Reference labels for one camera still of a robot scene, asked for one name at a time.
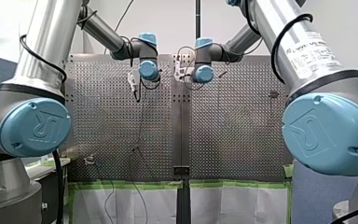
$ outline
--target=black cable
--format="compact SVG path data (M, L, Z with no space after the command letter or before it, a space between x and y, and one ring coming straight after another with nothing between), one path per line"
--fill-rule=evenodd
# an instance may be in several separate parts
M246 17L246 21L248 22L249 27L251 28L251 30L253 32L255 32L255 34L261 35L260 32L258 32L258 30L255 29L255 27L252 24L251 13L250 13L250 8L249 8L250 7L249 6L249 0L245 0L244 3L245 3L245 17Z
M95 162L95 167L97 168L98 172L108 175L107 172L103 171L102 166L98 162ZM106 197L103 208L104 208L105 213L109 217L110 223L114 224L112 217L110 216L109 212L107 211L107 202L109 202L110 197L112 197L112 195L115 193L115 185L113 184L113 181L111 179L109 179L109 181L110 181L110 184L112 185L112 192L110 192L110 194Z
M195 49L191 48L190 46L182 46L181 48L179 48L178 53L176 54L176 56L178 56L178 55L180 54L180 51L181 51L182 49L191 49L191 50L193 50L193 52L196 51Z
M191 62L188 64L188 66L187 66L187 68L186 68L186 70L185 70L185 76L184 76L184 82L185 82L185 87L187 88L187 89L189 89L189 90L191 90L191 91L199 91L200 89L202 89L202 87L204 87L205 86L205 84L202 84L202 85L200 85L199 87L197 87L196 89L193 89L193 88L191 88L191 87L188 87L187 86L187 84L186 84L186 77L190 77L191 78L191 75L188 75L187 74L187 69L190 67L190 65L195 61L196 59L193 59L193 60L191 60Z
M22 35L20 36L20 44L22 45L22 47L27 50L27 52L29 54L31 54L32 56L34 56L37 60L47 64L48 66L54 68L55 70L57 70L59 73L62 74L62 83L64 83L67 79L67 75L65 73L65 71L63 69L61 69L59 66L55 65L54 63L50 63L48 61L46 61L44 58L42 58L41 56L39 56L37 53L33 52L27 45L27 43L25 43L25 38L27 37L27 35Z
M147 46L149 46L153 51L155 51L156 54L158 55L158 51L157 51L157 49L156 49L156 46L154 46L154 45L152 45L151 43L149 43L149 42L147 42L147 41L144 41L143 39L138 38L138 37L133 37L133 38L131 38L131 41L134 40L134 39L143 42L144 44L146 44Z
M275 43L274 45L272 46L272 51L271 51L271 66L272 66L272 71L275 75L275 77L280 80L281 83L284 84L284 81L281 77L281 75L279 74L278 72L278 67L277 67L277 64L276 64L276 57L278 55L278 49L279 49L279 46L281 44L281 41L284 37L284 35L290 30L292 29L292 27L300 22L300 21L310 21L310 22L313 22L313 16L311 14L302 14L302 15L299 15L297 18L295 18L294 20L292 21L289 21L282 29L282 31L279 33L279 35L277 36L276 40L275 40Z
M142 78L141 78L141 83L142 83L142 85L143 85L147 90L152 91L152 90L155 90L155 89L157 89L157 88L159 87L159 84L161 83L161 78L158 79L158 83L157 83L157 85L154 86L154 87L148 87L148 86L146 86L145 83L142 81Z
M135 187L136 191L138 191L139 196L141 197L142 203L144 204L144 209L145 209L145 214L146 214L146 222L145 224L147 224L149 222L149 214L147 211L147 205L146 205L146 201L144 198L144 195L142 195L141 191L138 189L138 187L136 186L134 180L133 180L133 176L132 176L132 169L131 169L131 164L132 164L132 154L134 153L136 148L132 149L132 153L130 154L130 161L129 161L129 166L130 166L130 179L131 179L131 183L133 184L133 186Z
M148 223L149 221L149 215L148 215L148 211L147 211L147 205L146 205L146 201L145 201L145 198L144 196L142 195L141 191L138 189L138 187L136 186L134 180L133 180L133 176L132 176L132 156L135 152L135 150L138 150L138 152L140 153L142 159L144 160L144 163L146 165L146 168L148 168L147 166L147 163L143 157L143 154L141 152L141 150L139 149L139 145L141 143L141 138L142 138L142 125L143 125L143 120L144 120L144 112L145 112L145 101L142 103L142 110L141 110L141 119L140 119L140 124L139 124L139 132L138 132L138 139L136 141L136 147L134 147L132 150L131 150L131 154L130 154L130 157L129 157L129 168L130 168L130 179L131 179L131 183L133 184L133 186L135 187L136 191L138 191L139 193L139 196L141 197L141 200L142 200L142 203L144 204L144 209L145 209L145 214L146 214L146 222L145 224Z
M251 49L248 52L243 53L243 55L248 55L255 52L261 46L261 43L263 43L263 38L260 38L260 41L258 42L258 44L255 46L254 49Z
M123 15L121 16L120 20L119 20L118 23L117 23L115 32L117 32L118 27L120 26L120 24L121 24L121 22L123 21L124 17L127 15L127 12L129 11L129 9L130 9L130 7L131 7L133 1L134 1L134 0L131 0L130 3L127 5L126 10L124 11Z
M346 216L333 221L331 224L344 224L344 221L346 221L350 218L353 218L353 217L357 217L357 216L358 216L358 210L353 211L353 212L347 214Z
M127 42L125 42L125 44L127 44L127 52L130 56L130 67L133 66L133 44L131 43L131 41L124 35L121 36L121 38L127 40Z
M89 8L88 7L84 7L85 9L86 9L86 15L88 15L88 17L86 17L86 18L84 18L84 19L82 19L82 20L80 20L80 21L77 21L77 25L78 24L81 24L81 26L80 26L80 29L81 30L83 30L84 29L84 26L86 25L86 22L91 18L91 17L93 17L94 15L96 15L97 14L97 12L98 12L98 10L95 10L95 11L93 11L91 14L89 14Z
M56 166L57 171L57 178L58 178L58 211L57 211L57 221L56 224L62 224L62 218L63 218L63 173L62 173L62 167L61 167L61 161L60 161L60 155L58 154L58 151L53 151L53 158L54 163Z

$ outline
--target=pegboard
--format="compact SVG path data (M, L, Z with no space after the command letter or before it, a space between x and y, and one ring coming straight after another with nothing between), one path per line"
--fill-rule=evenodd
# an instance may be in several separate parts
M269 57L214 63L213 82L192 92L191 178L284 180L281 119L286 94Z
M177 165L188 165L190 178L284 180L282 166L292 161L281 135L286 96L269 57L214 63L216 75L227 73L199 91L174 80L171 55L159 55L158 67L161 86L143 89L145 100L137 104L128 61L71 56L66 97L73 130L66 147L72 181L173 180ZM137 146L141 153L132 152ZM85 164L91 154L99 166Z
M153 91L142 88L140 103L127 81L137 68L137 62L130 68L129 61L107 55L71 57L67 103L74 122L68 144L70 157L76 158L70 169L73 181L172 179L172 64L158 64L161 83ZM91 154L95 164L86 165Z

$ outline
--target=vertical post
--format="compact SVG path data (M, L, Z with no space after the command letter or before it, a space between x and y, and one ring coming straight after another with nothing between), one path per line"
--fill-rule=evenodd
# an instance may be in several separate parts
M201 0L196 0L196 39L201 37Z

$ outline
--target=white sticker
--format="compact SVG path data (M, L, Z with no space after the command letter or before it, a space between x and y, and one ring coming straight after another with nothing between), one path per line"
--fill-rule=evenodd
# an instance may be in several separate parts
M307 35L306 40L298 42L286 51L299 77L310 77L323 67L342 66L319 33L307 32Z

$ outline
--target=blue cap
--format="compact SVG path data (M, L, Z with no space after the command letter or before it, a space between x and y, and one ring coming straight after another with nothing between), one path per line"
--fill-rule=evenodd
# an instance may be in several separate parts
M71 129L68 110L58 101L35 98L7 113L0 147L14 157L40 157L58 148Z
M157 45L157 38L152 33L141 33L141 34L139 34L139 38L142 39L143 41L146 41L146 42L152 44L152 45Z
M139 66L139 74L146 80L155 81L158 79L158 69L156 64L150 60L141 62L141 65Z
M213 40L209 37L200 37L196 40L196 49L212 45Z
M286 108L282 121L284 142L301 163L325 175L358 176L358 104L309 93Z
M235 7L238 4L238 0L227 0L227 3L232 7Z
M203 65L200 66L197 71L194 79L198 83L208 83L213 79L213 69L211 66Z

